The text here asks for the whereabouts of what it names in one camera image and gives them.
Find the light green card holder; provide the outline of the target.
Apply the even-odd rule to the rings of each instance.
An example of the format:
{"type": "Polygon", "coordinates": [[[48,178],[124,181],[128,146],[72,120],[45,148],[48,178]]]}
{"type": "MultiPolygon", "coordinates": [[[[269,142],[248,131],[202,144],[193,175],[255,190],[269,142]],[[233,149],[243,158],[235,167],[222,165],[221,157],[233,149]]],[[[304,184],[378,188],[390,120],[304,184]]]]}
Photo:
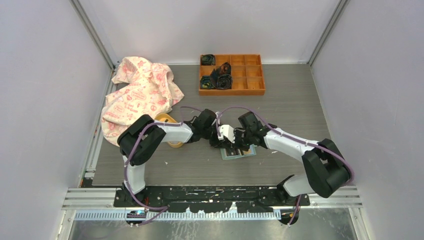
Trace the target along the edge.
{"type": "Polygon", "coordinates": [[[249,150],[244,151],[239,148],[221,148],[221,158],[223,160],[234,160],[239,158],[246,158],[256,155],[256,145],[250,145],[249,150]]]}

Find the yellow oval tray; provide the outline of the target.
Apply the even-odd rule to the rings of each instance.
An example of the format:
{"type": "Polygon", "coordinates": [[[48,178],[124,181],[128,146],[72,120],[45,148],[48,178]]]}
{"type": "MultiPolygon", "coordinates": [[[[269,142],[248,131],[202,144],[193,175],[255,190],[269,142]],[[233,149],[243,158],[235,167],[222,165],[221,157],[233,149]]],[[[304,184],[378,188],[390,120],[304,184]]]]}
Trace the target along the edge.
{"type": "MultiPolygon", "coordinates": [[[[166,113],[161,113],[161,114],[157,115],[154,118],[154,120],[159,121],[159,122],[164,122],[164,123],[172,123],[172,124],[178,124],[179,123],[178,121],[176,121],[174,118],[172,118],[170,115],[168,115],[166,113]]],[[[183,145],[182,142],[176,142],[176,141],[167,142],[167,144],[172,148],[180,148],[183,145]]]]}

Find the yellow credit card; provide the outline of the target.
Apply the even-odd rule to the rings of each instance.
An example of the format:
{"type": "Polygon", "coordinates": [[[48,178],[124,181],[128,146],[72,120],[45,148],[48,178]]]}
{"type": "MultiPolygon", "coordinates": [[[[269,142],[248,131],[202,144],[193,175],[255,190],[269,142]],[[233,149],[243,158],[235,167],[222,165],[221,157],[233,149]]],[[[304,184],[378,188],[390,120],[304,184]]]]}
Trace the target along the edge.
{"type": "Polygon", "coordinates": [[[250,156],[250,155],[253,155],[253,154],[254,154],[254,151],[252,149],[249,149],[247,151],[245,151],[245,150],[240,151],[241,156],[250,156]]]}

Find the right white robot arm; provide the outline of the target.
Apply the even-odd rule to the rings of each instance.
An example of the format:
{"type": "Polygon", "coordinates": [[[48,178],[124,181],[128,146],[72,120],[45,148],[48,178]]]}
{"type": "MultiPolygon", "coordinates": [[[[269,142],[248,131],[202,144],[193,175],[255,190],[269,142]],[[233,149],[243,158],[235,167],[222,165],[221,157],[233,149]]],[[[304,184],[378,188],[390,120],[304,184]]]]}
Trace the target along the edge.
{"type": "Polygon", "coordinates": [[[328,198],[353,180],[351,167],[331,139],[313,141],[289,134],[275,125],[262,123],[251,111],[238,121],[242,129],[236,132],[236,139],[244,145],[281,152],[303,164],[304,174],[291,175],[277,185],[281,204],[291,205],[303,194],[328,198]]]}

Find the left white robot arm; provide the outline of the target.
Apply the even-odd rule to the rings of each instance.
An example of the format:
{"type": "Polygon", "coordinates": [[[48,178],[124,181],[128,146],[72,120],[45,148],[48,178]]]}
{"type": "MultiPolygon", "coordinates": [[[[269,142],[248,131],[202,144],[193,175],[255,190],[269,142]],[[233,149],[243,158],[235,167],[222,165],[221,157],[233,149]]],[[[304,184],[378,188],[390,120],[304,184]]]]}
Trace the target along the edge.
{"type": "Polygon", "coordinates": [[[148,114],[136,120],[117,140],[124,162],[123,185],[128,190],[126,200],[135,207],[145,202],[146,162],[160,144],[191,144],[201,139],[210,140],[217,136],[213,126],[216,119],[215,112],[204,109],[194,119],[177,123],[154,120],[148,114]]]}

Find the dark credit card in holder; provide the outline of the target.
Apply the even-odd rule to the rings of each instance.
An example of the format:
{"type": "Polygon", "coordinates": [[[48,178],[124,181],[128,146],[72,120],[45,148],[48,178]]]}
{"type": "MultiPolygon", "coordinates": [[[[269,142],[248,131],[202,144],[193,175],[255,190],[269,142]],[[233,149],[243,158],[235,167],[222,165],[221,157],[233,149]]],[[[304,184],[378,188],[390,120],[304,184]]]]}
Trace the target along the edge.
{"type": "Polygon", "coordinates": [[[225,149],[225,157],[226,158],[230,158],[230,157],[236,157],[240,155],[240,151],[236,148],[226,148],[225,149]]]}

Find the dark rolled sock bottom-left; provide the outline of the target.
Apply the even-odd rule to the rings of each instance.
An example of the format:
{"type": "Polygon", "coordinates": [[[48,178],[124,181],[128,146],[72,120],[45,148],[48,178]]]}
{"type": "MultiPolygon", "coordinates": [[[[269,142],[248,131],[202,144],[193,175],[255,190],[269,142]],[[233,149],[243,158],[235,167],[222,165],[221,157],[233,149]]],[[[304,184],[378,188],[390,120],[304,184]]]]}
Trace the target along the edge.
{"type": "Polygon", "coordinates": [[[209,75],[203,75],[199,81],[199,88],[202,90],[215,89],[213,81],[209,75]]]}

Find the dark rolled sock bottom-middle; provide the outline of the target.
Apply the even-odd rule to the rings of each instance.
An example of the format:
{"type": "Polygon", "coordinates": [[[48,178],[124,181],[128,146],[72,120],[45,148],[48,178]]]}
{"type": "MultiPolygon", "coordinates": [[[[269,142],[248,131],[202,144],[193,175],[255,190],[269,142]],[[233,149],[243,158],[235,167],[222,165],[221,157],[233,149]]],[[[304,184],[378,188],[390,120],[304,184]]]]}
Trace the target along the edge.
{"type": "Polygon", "coordinates": [[[232,88],[233,78],[230,74],[222,74],[216,80],[216,89],[228,90],[232,88]]]}

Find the orange compartment organizer box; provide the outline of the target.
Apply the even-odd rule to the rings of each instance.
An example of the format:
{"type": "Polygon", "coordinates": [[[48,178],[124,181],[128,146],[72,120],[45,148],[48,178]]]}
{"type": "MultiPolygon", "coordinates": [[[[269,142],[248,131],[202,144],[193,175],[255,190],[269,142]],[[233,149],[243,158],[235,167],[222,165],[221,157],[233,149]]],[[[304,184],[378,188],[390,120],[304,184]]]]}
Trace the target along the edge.
{"type": "Polygon", "coordinates": [[[262,59],[259,54],[212,54],[215,65],[201,65],[199,57],[198,92],[201,96],[262,96],[266,92],[262,59]],[[209,76],[213,69],[229,62],[231,65],[231,89],[216,89],[217,79],[212,79],[215,89],[200,89],[202,76],[209,76]]]}

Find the dark rolled sock middle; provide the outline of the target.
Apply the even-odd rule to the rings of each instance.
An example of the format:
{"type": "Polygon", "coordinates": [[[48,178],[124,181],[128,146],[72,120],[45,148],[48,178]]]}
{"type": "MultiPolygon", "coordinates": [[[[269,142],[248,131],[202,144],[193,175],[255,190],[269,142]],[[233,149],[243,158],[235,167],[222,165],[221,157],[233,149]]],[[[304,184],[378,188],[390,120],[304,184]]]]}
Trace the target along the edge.
{"type": "Polygon", "coordinates": [[[217,80],[222,75],[231,75],[232,67],[229,62],[224,62],[221,66],[214,68],[210,73],[210,77],[217,80]]]}

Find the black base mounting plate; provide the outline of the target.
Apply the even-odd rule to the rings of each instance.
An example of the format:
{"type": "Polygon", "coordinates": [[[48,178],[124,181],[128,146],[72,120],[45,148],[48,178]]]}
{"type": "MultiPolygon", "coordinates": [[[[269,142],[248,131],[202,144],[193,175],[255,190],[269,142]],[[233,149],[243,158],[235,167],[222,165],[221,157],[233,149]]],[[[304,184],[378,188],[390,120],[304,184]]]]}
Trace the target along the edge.
{"type": "Polygon", "coordinates": [[[274,207],[299,204],[309,206],[303,195],[300,200],[283,193],[275,186],[147,186],[136,198],[149,207],[167,207],[170,213],[225,213],[232,205],[238,213],[266,213],[274,207]]]}

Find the dark rolled sock top-left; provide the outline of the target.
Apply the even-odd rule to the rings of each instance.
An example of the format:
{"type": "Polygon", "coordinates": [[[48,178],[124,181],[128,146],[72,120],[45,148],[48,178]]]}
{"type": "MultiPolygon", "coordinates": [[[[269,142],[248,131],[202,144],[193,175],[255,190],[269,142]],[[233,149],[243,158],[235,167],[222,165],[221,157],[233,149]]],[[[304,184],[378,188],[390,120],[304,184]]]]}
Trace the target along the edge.
{"type": "Polygon", "coordinates": [[[216,57],[213,54],[202,54],[200,56],[201,66],[214,66],[216,64],[216,57]]]}

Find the pink patterned cloth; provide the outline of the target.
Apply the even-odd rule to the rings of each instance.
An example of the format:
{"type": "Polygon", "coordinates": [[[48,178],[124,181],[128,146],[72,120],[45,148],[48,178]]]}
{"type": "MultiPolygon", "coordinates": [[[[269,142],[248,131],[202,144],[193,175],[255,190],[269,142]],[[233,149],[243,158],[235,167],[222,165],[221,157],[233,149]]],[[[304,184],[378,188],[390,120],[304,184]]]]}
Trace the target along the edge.
{"type": "Polygon", "coordinates": [[[114,84],[125,84],[105,96],[101,111],[104,138],[117,146],[119,136],[142,115],[166,114],[184,98],[171,68],[139,56],[127,56],[119,64],[114,84]]]}

